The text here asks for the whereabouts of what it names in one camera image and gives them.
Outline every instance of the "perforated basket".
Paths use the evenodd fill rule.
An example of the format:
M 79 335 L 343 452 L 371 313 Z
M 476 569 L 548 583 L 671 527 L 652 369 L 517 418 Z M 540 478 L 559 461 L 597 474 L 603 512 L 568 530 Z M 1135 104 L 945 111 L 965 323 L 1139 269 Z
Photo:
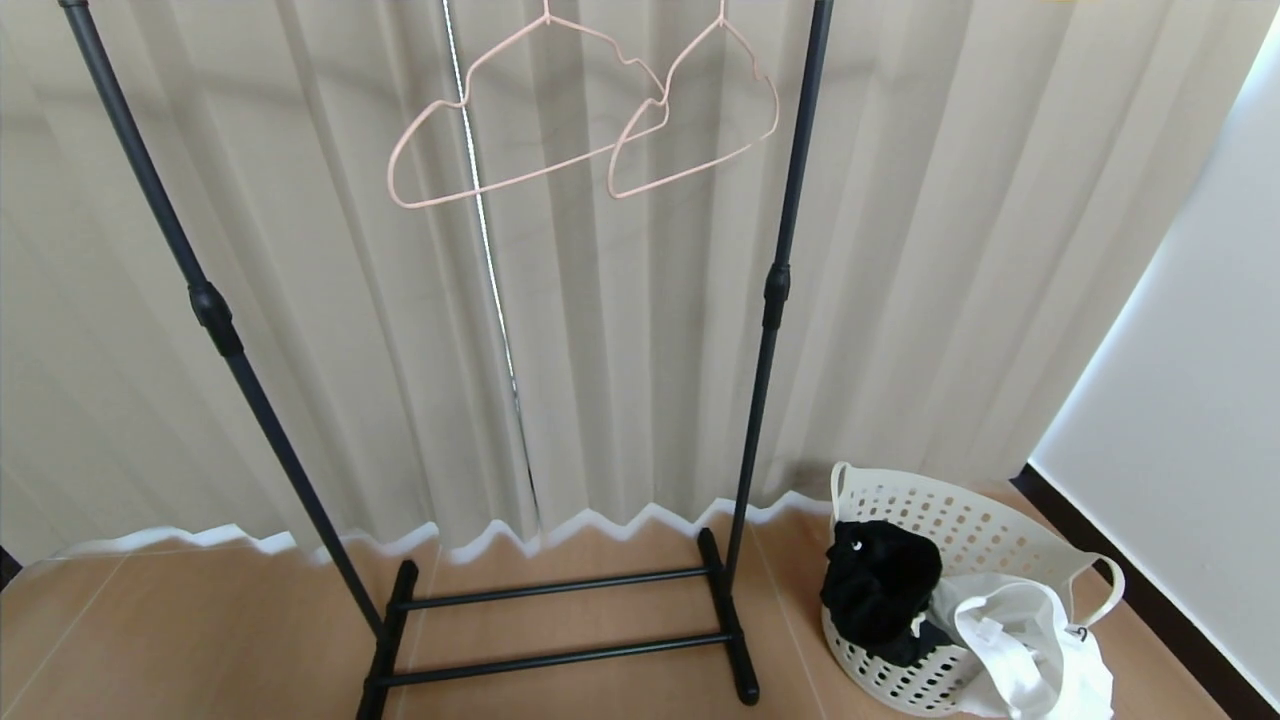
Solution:
M 1089 626 L 1124 594 L 1124 574 L 1108 557 L 1079 551 L 1030 518 L 964 488 L 897 470 L 861 470 L 837 462 L 831 471 L 831 527 L 837 521 L 888 520 L 928 537 L 942 552 L 942 574 L 1004 573 L 1053 588 L 1073 619 L 1071 582 L 1102 560 L 1111 568 L 1111 596 L 1078 624 Z M 884 705 L 918 717 L 956 712 L 956 696 L 982 670 L 968 650 L 945 646 L 913 667 L 899 667 L 845 642 L 822 609 L 827 647 L 845 673 Z

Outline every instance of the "clothes hanger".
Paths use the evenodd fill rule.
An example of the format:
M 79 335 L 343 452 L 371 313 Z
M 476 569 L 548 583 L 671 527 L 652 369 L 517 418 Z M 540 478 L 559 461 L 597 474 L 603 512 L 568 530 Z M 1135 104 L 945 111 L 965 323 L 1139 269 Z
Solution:
M 465 197 L 474 197 L 476 195 L 480 195 L 481 192 L 488 192 L 490 190 L 498 190 L 498 188 L 502 188 L 502 187 L 508 187 L 508 186 L 512 186 L 512 184 L 517 184 L 517 183 L 521 183 L 521 182 L 525 182 L 525 181 L 529 181 L 529 179 L 534 179 L 534 178 L 545 176 L 545 174 L 552 173 L 554 170 L 558 170 L 561 168 L 567 168 L 567 167 L 575 164 L 575 163 L 581 163 L 582 160 L 586 160 L 588 158 L 594 158 L 594 156 L 596 156 L 596 155 L 599 155 L 602 152 L 608 152 L 609 150 L 613 150 L 613 145 L 605 145 L 604 147 L 600 147 L 598 150 L 591 150 L 590 152 L 579 155 L 577 158 L 563 160 L 561 163 L 556 163 L 554 165 L 543 168 L 540 170 L 534 170 L 531 173 L 527 173 L 527 174 L 524 174 L 524 176 L 520 176 L 520 177 L 515 177 L 515 178 L 509 178 L 509 179 L 504 179 L 504 181 L 498 181 L 498 182 L 489 183 L 489 184 L 486 184 L 484 187 L 472 188 L 472 190 L 465 190 L 462 192 L 454 192 L 453 195 L 444 195 L 444 196 L 440 196 L 440 197 L 431 197 L 431 199 L 428 199 L 428 200 L 417 200 L 417 201 L 413 201 L 413 202 L 406 202 L 404 200 L 401 199 L 399 193 L 396 192 L 396 164 L 399 161 L 401 152 L 403 152 L 404 147 L 408 145 L 408 141 L 413 136 L 413 133 L 417 132 L 417 128 L 420 128 L 422 126 L 422 123 L 425 123 L 426 119 L 429 117 L 431 117 L 431 113 L 435 113 L 435 110 L 438 110 L 440 108 L 453 108 L 454 110 L 458 110 L 458 109 L 462 109 L 463 106 L 466 106 L 466 104 L 471 101 L 471 76 L 472 76 L 472 73 L 475 73 L 480 68 L 480 65 L 483 65 L 486 61 L 492 60 L 495 55 L 498 55 L 499 53 L 502 53 L 507 47 L 511 47 L 512 45 L 515 45 L 520 40 L 522 40 L 525 36 L 531 35 L 535 29 L 538 29 L 540 27 L 553 26 L 553 24 L 557 24 L 557 26 L 561 26 L 561 27 L 567 27 L 570 29 L 581 32 L 584 35 L 589 35 L 591 37 L 598 37 L 600 40 L 604 40 L 605 42 L 608 42 L 609 45 L 613 46 L 613 54 L 617 55 L 620 63 L 622 63 L 623 65 L 640 65 L 641 68 L 644 68 L 644 72 L 649 76 L 649 78 L 653 79 L 654 87 L 657 87 L 659 90 L 662 88 L 662 81 L 658 79 L 658 76 L 653 72 L 653 69 L 649 68 L 648 64 L 645 64 L 644 60 L 641 60 L 639 58 L 630 58 L 628 59 L 628 58 L 623 56 L 623 54 L 622 54 L 622 46 L 618 45 L 617 40 L 609 37 L 608 35 L 604 35 L 603 32 L 591 29 L 589 27 L 580 26 L 577 23 L 566 20 L 566 19 L 563 19 L 561 17 L 557 17 L 557 15 L 552 14 L 550 0 L 543 0 L 543 14 L 541 15 L 539 15 L 536 19 L 534 19 L 534 22 L 529 23 L 527 26 L 517 29 L 507 40 L 503 40 L 502 42 L 499 42 L 498 45 L 495 45 L 488 53 L 485 53 L 479 59 L 476 59 L 476 61 L 472 63 L 470 68 L 467 68 L 466 79 L 463 82 L 462 97 L 461 97 L 461 100 L 458 102 L 453 102 L 451 100 L 444 100 L 444 99 L 433 101 L 430 105 L 428 105 L 426 108 L 424 108 L 422 111 L 419 113 L 416 118 L 413 118 L 413 122 L 410 123 L 408 127 L 404 129 L 404 133 L 401 135 L 401 138 L 396 142 L 396 147 L 392 149 L 390 158 L 387 160 L 387 192 L 390 193 L 392 200 L 397 205 L 399 205 L 401 208 L 408 209 L 408 210 L 416 210 L 419 208 L 431 208 L 434 205 L 440 205 L 443 202 L 449 202 L 449 201 L 453 201 L 453 200 L 462 200 Z M 631 124 L 632 126 L 635 124 L 634 119 L 632 119 Z M 666 124 L 666 120 L 663 120 L 662 124 L 654 126 L 654 127 L 652 127 L 652 128 L 649 128 L 649 129 L 646 129 L 646 131 L 636 135 L 635 137 L 632 137 L 630 140 L 644 137 L 645 135 L 649 135 L 650 132 L 654 132 L 654 131 L 662 128 L 663 124 Z
M 716 17 L 714 20 L 712 20 L 712 24 L 707 26 L 707 29 L 704 29 L 703 32 L 700 32 L 698 35 L 698 37 L 695 37 L 694 41 L 690 42 L 689 46 L 685 47 L 680 53 L 680 55 L 676 56 L 676 61 L 672 63 L 671 64 L 671 69 L 667 70 L 667 83 L 663 85 L 662 99 L 660 100 L 654 100 L 653 97 L 646 97 L 645 101 L 640 104 L 640 108 L 636 109 L 635 114 L 631 115 L 631 122 L 628 122 L 626 124 L 626 127 L 622 128 L 622 135 L 618 136 L 618 141 L 613 143 L 613 152 L 609 155 L 609 173 L 608 173 L 608 176 L 605 178 L 605 184 L 608 186 L 609 196 L 612 196 L 614 200 L 622 200 L 623 197 L 631 197 L 632 195 L 640 195 L 641 192 L 648 192 L 648 191 L 650 191 L 650 190 L 653 190 L 655 187 L 667 184 L 668 182 L 673 182 L 673 181 L 677 181 L 680 178 L 691 176 L 694 173 L 700 173 L 700 172 L 707 170 L 709 168 L 714 168 L 716 165 L 719 165 L 721 163 L 724 163 L 724 161 L 730 160 L 731 158 L 736 158 L 736 156 L 741 155 L 742 152 L 746 152 L 753 145 L 755 145 L 758 142 L 762 142 L 763 140 L 765 140 L 767 137 L 769 137 L 771 135 L 773 135 L 773 132 L 776 129 L 778 129 L 778 117 L 781 114 L 781 102 L 778 100 L 778 88 L 774 87 L 773 81 L 769 78 L 769 76 L 767 76 L 763 72 L 760 72 L 760 61 L 759 61 L 759 59 L 756 59 L 755 51 L 751 50 L 751 45 L 746 41 L 745 37 L 742 37 L 742 33 L 739 32 L 739 29 L 736 27 L 733 27 L 733 23 L 728 22 L 728 17 L 726 15 L 724 6 L 726 6 L 726 0 L 721 0 L 719 14 Z M 681 172 L 675 173 L 672 176 L 667 176 L 664 178 L 659 178 L 659 179 L 655 179 L 655 181 L 652 181 L 649 183 L 641 184 L 640 187 L 635 187 L 635 188 L 631 188 L 631 190 L 626 190 L 626 191 L 618 192 L 617 188 L 614 187 L 613 174 L 614 174 L 614 172 L 617 169 L 618 154 L 622 151 L 622 147 L 626 143 L 628 143 L 628 142 L 631 142 L 634 140 L 639 140 L 639 138 L 649 135 L 650 132 L 653 132 L 653 131 L 655 131 L 655 129 L 658 129 L 658 128 L 660 128 L 660 127 L 663 127 L 663 126 L 667 124 L 667 120 L 671 119 L 671 79 L 676 76 L 676 68 L 680 67 L 680 63 L 682 63 L 685 60 L 685 58 L 687 58 L 689 54 L 692 53 L 694 49 L 698 47 L 698 45 L 701 41 L 707 40 L 710 36 L 710 33 L 716 32 L 719 28 L 723 28 L 726 32 L 728 32 L 731 36 L 733 36 L 733 38 L 737 40 L 737 42 L 742 46 L 742 49 L 746 50 L 746 54 L 751 58 L 751 76 L 755 78 L 755 82 L 760 82 L 763 79 L 769 86 L 769 91 L 773 94 L 773 124 L 769 126 L 769 129 L 765 131 L 764 135 L 762 135 L 760 137 L 753 140 L 751 142 L 748 142 L 746 145 L 744 145 L 742 147 L 739 147 L 737 150 L 730 152 L 728 155 L 723 155 L 723 156 L 717 158 L 714 160 L 703 163 L 701 165 L 695 165 L 692 168 L 689 168 L 687 170 L 681 170 Z M 635 128 L 635 124 L 637 122 L 640 122 L 640 117 L 644 115 L 644 113 L 649 108 L 662 108 L 662 110 L 663 110 L 663 113 L 662 113 L 662 122 L 658 123 L 657 126 L 654 126 L 654 127 L 644 131 L 644 132 L 640 132 L 640 133 L 632 136 L 631 135 L 632 128 Z

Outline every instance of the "black cloth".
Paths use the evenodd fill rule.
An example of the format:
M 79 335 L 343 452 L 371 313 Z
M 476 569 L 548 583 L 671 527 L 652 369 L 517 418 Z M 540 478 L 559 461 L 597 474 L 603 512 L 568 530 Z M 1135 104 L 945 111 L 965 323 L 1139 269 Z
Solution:
M 951 638 L 932 623 L 911 632 L 942 577 L 942 556 L 929 538 L 884 520 L 836 523 L 827 550 L 822 603 L 840 637 L 900 667 L 923 660 Z

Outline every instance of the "curtain fold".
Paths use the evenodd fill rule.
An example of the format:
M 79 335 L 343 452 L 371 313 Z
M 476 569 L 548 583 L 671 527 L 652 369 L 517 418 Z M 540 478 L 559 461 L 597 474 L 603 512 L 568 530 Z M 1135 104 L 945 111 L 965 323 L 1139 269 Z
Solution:
M 664 76 L 717 3 L 552 8 Z M 93 9 L 340 529 L 390 541 L 435 521 L 456 546 L 492 519 L 529 536 L 584 509 L 692 518 L 732 496 L 810 3 L 728 5 L 781 94 L 767 142 L 623 201 L 605 154 L 486 193 L 483 217 L 468 201 L 401 210 L 383 187 L 407 122 L 457 96 L 440 0 Z M 448 9 L 465 70 L 541 5 Z M 820 495 L 835 460 L 1012 475 L 1196 181 L 1275 12 L 837 0 L 753 500 Z M 314 542 L 60 9 L 0 4 L 0 539 L 20 560 L 154 525 Z M 657 94 L 608 44 L 540 28 L 475 74 L 480 179 L 608 146 Z M 731 152 L 772 113 L 716 32 L 677 70 L 668 124 L 620 151 L 618 187 Z M 461 113 L 433 117 L 403 195 L 471 187 L 467 147 Z
M 538 3 L 457 4 L 463 65 Z M 554 3 L 659 73 L 717 3 Z M 616 201 L 600 158 L 485 199 L 543 523 L 732 497 L 812 4 L 730 4 L 782 94 L 764 146 Z M 840 3 L 753 498 L 835 460 L 1016 474 L 1207 156 L 1275 3 Z M 476 73 L 486 181 L 608 145 L 653 94 L 549 28 Z M 676 73 L 634 187 L 724 154 L 772 101 L 723 33 Z M 655 122 L 657 117 L 648 122 Z
M 474 208 L 406 213 L 390 143 L 453 91 L 434 1 L 101 3 L 187 234 L 339 529 L 535 528 Z M 314 533 L 186 290 L 56 4 L 0 9 L 4 543 Z M 404 187 L 466 182 L 457 122 Z M 26 542 L 27 537 L 41 538 Z

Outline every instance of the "brown tile floor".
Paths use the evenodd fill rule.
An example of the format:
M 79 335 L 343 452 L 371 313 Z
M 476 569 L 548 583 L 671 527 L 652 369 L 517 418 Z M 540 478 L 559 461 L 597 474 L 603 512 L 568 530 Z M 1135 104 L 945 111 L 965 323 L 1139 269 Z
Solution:
M 1028 510 L 1020 496 L 1002 501 Z M 739 705 L 721 647 L 585 662 L 397 689 L 385 717 L 900 717 L 829 657 L 818 621 L 824 516 L 786 510 L 746 534 L 735 591 L 762 700 Z M 719 538 L 727 518 L 712 521 Z M 352 544 L 372 592 L 399 559 Z M 419 594 L 445 594 L 698 562 L 692 541 L 650 523 L 626 543 L 594 529 L 526 559 L 499 539 L 456 565 L 428 542 L 412 551 Z M 1082 602 L 1106 592 L 1082 582 Z M 234 543 L 180 542 L 129 556 L 54 560 L 0 597 L 4 720 L 35 717 L 352 717 L 372 641 L 329 566 Z M 431 667 L 716 629 L 694 578 L 410 618 L 401 667 Z M 1117 717 L 1224 717 L 1149 629 L 1121 605 L 1098 625 L 1116 675 Z

